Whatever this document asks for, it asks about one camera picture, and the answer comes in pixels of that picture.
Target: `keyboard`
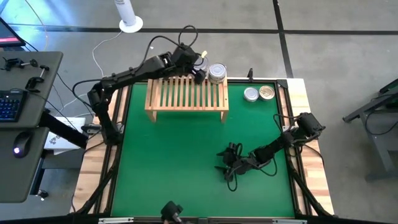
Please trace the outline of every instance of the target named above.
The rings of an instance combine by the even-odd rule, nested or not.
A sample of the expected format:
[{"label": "keyboard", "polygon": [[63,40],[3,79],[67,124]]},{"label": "keyboard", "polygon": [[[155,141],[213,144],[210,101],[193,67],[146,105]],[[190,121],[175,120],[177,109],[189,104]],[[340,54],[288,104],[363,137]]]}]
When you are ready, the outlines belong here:
[{"label": "keyboard", "polygon": [[0,123],[18,121],[26,94],[22,90],[0,90]]}]

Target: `white cylinder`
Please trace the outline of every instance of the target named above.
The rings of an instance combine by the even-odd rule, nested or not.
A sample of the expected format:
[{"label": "white cylinder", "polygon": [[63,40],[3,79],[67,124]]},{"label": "white cylinder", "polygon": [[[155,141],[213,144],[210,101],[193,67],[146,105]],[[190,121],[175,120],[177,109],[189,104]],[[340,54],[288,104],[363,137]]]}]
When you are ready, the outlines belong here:
[{"label": "white cylinder", "polygon": [[136,15],[132,9],[130,0],[114,0],[120,17],[126,26],[136,25]]}]

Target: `computer mouse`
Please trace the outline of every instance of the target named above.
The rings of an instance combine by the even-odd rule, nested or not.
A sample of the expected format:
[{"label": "computer mouse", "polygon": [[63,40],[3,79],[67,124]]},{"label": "computer mouse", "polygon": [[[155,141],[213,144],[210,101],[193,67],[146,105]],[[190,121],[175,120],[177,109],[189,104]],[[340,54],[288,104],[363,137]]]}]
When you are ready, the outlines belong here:
[{"label": "computer mouse", "polygon": [[12,153],[16,158],[23,158],[28,154],[31,139],[32,133],[30,131],[24,131],[17,135],[12,147]]}]

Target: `monitor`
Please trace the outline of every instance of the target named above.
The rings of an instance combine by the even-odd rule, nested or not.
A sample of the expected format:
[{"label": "monitor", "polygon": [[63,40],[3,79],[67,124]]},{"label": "monitor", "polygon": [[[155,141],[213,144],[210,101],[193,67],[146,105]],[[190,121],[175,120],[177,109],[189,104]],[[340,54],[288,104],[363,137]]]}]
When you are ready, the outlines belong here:
[{"label": "monitor", "polygon": [[25,42],[20,38],[8,24],[0,18],[0,47],[25,46]]}]

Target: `wooden table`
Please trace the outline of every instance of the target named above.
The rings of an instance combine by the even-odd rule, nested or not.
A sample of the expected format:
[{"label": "wooden table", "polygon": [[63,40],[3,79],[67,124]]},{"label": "wooden table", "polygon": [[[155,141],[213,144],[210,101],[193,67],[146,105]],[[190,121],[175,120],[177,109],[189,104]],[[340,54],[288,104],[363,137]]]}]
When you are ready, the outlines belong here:
[{"label": "wooden table", "polygon": [[[289,86],[289,95],[290,102],[292,105],[292,111],[294,116],[299,115],[303,112],[310,112],[310,105],[307,98],[307,92],[305,90],[305,84],[303,79],[299,78],[291,78],[287,79],[287,83]],[[287,114],[287,107],[285,104],[285,95],[283,91],[280,92],[282,107],[284,111],[284,115]],[[118,121],[122,120],[124,105],[126,102],[126,93],[127,88],[123,89],[121,106],[119,109]],[[112,116],[114,102],[116,101],[116,93],[113,95],[112,103],[109,106],[109,115]],[[95,124],[99,124],[97,118],[93,121]],[[87,144],[87,148],[94,146],[102,141],[102,137],[97,135],[89,140]],[[313,147],[317,151],[319,151],[319,145],[317,141],[312,141],[308,143],[309,146]],[[84,156],[83,163],[80,169],[80,175],[78,179],[78,183],[76,185],[75,196],[73,198],[73,204],[76,209],[79,209],[83,206],[83,204],[88,200],[91,194],[94,192],[95,188],[98,186],[98,182],[100,181],[101,169],[104,161],[106,146],[104,144],[97,146],[87,152]],[[109,167],[113,162],[114,153],[116,148],[114,147],[111,151],[111,159],[109,160]],[[311,190],[312,194],[316,197],[318,202],[321,203],[323,208],[329,213],[333,214],[333,207],[330,200],[330,194],[328,189],[328,184],[326,181],[326,175],[323,168],[322,160],[319,155],[315,154],[310,149],[304,147],[303,152],[301,154],[303,168],[305,173],[305,180],[307,182],[308,188]],[[305,213],[305,207],[303,202],[303,195],[301,193],[300,188],[296,184],[297,189],[297,197],[299,202],[299,207],[303,213]],[[100,211],[102,212],[106,205],[106,200],[108,199],[109,192],[109,183],[103,192],[103,199],[101,201]]]}]

